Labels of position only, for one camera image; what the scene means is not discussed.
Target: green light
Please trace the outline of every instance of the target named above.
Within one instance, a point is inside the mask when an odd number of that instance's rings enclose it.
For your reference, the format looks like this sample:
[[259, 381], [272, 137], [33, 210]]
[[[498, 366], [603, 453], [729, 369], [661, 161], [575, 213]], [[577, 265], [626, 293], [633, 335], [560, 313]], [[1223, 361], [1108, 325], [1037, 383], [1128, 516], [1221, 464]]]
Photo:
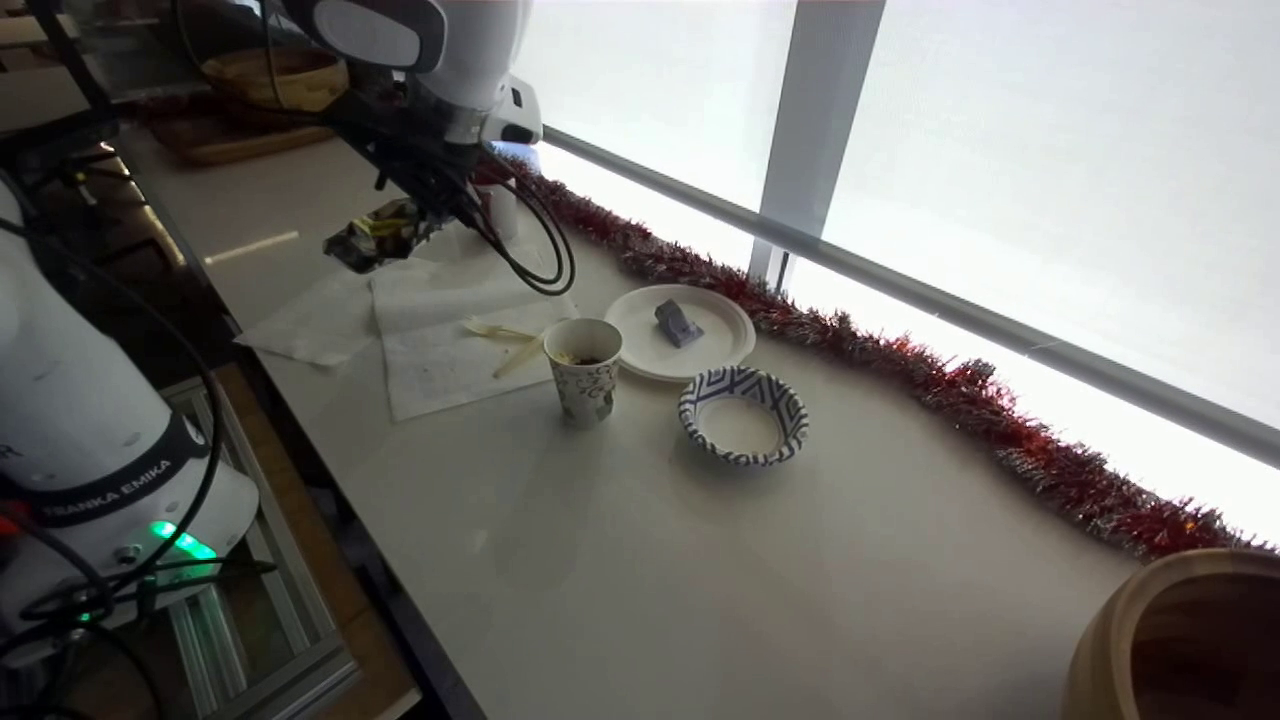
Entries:
[[[156, 521], [151, 523], [151, 533], [156, 537], [170, 538], [173, 533], [178, 530], [178, 527], [173, 523]], [[218, 553], [205, 543], [196, 539], [195, 536], [188, 533], [182, 533], [178, 536], [178, 542], [173, 543], [174, 547], [186, 552], [187, 555], [195, 557], [196, 560], [212, 560], [218, 557]]]

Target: blue patterned bowl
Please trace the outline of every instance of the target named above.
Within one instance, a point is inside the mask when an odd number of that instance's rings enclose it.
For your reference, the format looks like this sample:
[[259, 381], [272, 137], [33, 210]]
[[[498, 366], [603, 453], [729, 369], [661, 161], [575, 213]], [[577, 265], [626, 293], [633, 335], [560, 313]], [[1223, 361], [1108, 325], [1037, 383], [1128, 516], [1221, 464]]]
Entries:
[[754, 368], [703, 372], [677, 407], [694, 445], [731, 465], [777, 465], [800, 452], [809, 434], [809, 413], [795, 391]]

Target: napkin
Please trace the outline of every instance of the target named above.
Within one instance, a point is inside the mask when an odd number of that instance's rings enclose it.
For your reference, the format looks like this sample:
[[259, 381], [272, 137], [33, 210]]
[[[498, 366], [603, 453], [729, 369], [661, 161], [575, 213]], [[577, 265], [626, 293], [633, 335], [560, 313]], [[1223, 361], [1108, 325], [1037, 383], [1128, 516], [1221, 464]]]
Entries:
[[[535, 293], [495, 260], [434, 264], [410, 259], [374, 277], [374, 315], [397, 421], [550, 379], [549, 365], [536, 355], [494, 378], [494, 370], [527, 341], [480, 337], [461, 324], [476, 315], [483, 323], [538, 334], [562, 318], [579, 315], [566, 297]], [[536, 254], [526, 254], [524, 261], [539, 266]]]
[[348, 270], [317, 281], [236, 342], [303, 363], [333, 366], [346, 363], [378, 338], [372, 275]]

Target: wooden bowl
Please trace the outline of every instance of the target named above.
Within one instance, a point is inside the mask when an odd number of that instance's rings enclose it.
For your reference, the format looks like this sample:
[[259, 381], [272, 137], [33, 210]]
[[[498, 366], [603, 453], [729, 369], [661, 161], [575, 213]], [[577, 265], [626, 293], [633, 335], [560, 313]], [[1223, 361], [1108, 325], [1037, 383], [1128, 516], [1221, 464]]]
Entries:
[[[315, 47], [276, 47], [275, 82], [280, 100], [289, 110], [319, 113], [347, 91], [351, 78], [347, 63]], [[280, 106], [266, 68], [266, 53], [260, 47], [239, 50], [211, 58], [201, 65], [209, 82], [239, 97], [248, 106]], [[279, 128], [293, 124], [280, 114], [242, 108], [236, 115], [250, 124]]]
[[1062, 717], [1280, 717], [1280, 556], [1199, 550], [1139, 570], [1084, 630]]

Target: red tinsel garland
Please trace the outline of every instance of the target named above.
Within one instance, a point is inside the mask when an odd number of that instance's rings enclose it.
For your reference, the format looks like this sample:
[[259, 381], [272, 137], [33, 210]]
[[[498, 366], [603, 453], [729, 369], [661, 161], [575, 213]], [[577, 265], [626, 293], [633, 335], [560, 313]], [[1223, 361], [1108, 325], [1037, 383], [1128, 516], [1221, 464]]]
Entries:
[[905, 336], [887, 338], [859, 329], [847, 313], [801, 310], [741, 270], [662, 241], [561, 182], [522, 168], [520, 174], [561, 223], [611, 250], [625, 270], [652, 282], [716, 291], [741, 305], [760, 332], [895, 382], [979, 441], [1059, 515], [1103, 542], [1142, 560], [1206, 547], [1262, 547], [1228, 528], [1219, 511], [1189, 500], [1164, 500], [1107, 469], [1102, 454], [1062, 442], [1051, 428], [1020, 414], [1012, 392], [992, 378], [996, 368], [989, 363], [950, 365]]

